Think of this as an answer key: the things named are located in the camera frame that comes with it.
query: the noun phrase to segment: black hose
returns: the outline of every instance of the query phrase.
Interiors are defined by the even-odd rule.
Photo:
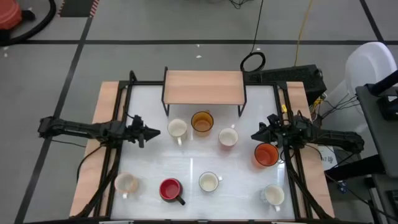
[[[45,18],[42,20],[42,22],[37,24],[35,27],[33,27],[33,29],[26,32],[25,34],[11,38],[9,40],[1,41],[0,46],[3,47],[3,46],[19,44],[22,41],[25,41],[25,40],[33,37],[38,32],[40,32],[42,29],[44,29],[44,27],[46,27],[51,22],[51,20],[54,18],[55,14],[57,13],[57,7],[55,5],[54,0],[49,0],[49,3],[50,3],[49,13],[45,16]]]
[[[247,59],[249,59],[249,57],[252,57],[253,55],[259,55],[262,59],[262,62],[260,64],[260,66],[258,66],[256,69],[254,69],[252,71],[246,71],[244,69],[244,63],[246,62]],[[248,56],[246,56],[243,59],[243,61],[241,62],[241,71],[242,72],[259,72],[264,68],[265,65],[266,65],[266,56],[262,52],[250,52],[250,54],[248,54]]]

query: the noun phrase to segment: red mug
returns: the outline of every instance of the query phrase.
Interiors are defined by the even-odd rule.
[[[182,185],[177,179],[169,178],[163,180],[159,187],[159,193],[166,202],[178,200],[182,205],[185,205],[185,201],[181,198]]]

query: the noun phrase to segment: black box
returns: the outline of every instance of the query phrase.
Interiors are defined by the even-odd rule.
[[[244,80],[247,85],[275,81],[303,82],[308,105],[312,105],[326,91],[322,72],[316,65],[247,72],[244,73]]]

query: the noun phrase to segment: black stripe on floor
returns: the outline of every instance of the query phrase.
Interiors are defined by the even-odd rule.
[[[359,2],[362,5],[363,10],[365,11],[365,15],[368,18],[369,23],[371,24],[372,30],[374,32],[374,35],[376,35],[376,38],[378,41],[382,42],[384,41],[383,37],[381,36],[381,33],[379,31],[379,28],[376,25],[376,21],[374,20],[371,11],[369,10],[368,5],[366,4],[365,0],[359,0]]]
[[[83,33],[80,37],[79,44],[76,48],[75,55],[73,56],[73,60],[70,65],[68,75],[65,79],[65,83],[63,84],[60,98],[58,99],[57,106],[55,107],[55,111],[53,114],[54,117],[59,118],[59,116],[61,115],[61,111],[62,111],[63,105],[65,104],[65,99],[67,97],[68,90],[69,90],[70,84],[72,82],[73,76],[75,74],[76,66],[78,64],[78,61],[79,61],[79,58],[81,55],[81,51],[83,50],[84,40],[87,38],[88,30],[90,29],[92,20],[93,20],[92,18],[88,18],[86,21],[85,28],[83,29]],[[22,199],[21,205],[18,209],[17,217],[14,222],[16,224],[23,223],[25,220],[25,216],[26,216],[27,210],[29,208],[30,201],[32,200],[32,196],[35,191],[37,182],[39,181],[40,173],[43,169],[45,158],[46,158],[47,153],[50,148],[50,143],[51,143],[51,138],[48,138],[48,139],[44,140],[44,142],[43,142],[42,148],[40,150],[39,158],[36,161],[36,165],[33,169],[32,176],[30,177],[30,181],[26,188],[24,198]]]
[[[362,45],[377,40],[301,40],[300,45]],[[252,44],[253,40],[84,40],[90,45]],[[398,40],[381,41],[398,45]],[[26,40],[20,44],[79,44],[80,40]],[[263,45],[296,45],[297,40],[257,40]]]

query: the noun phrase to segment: orange mug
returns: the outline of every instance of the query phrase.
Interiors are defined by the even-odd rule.
[[[275,165],[278,159],[278,148],[271,144],[262,143],[254,150],[253,164],[259,169]]]
[[[214,119],[209,111],[197,112],[192,116],[191,125],[196,135],[205,137],[210,134]]]

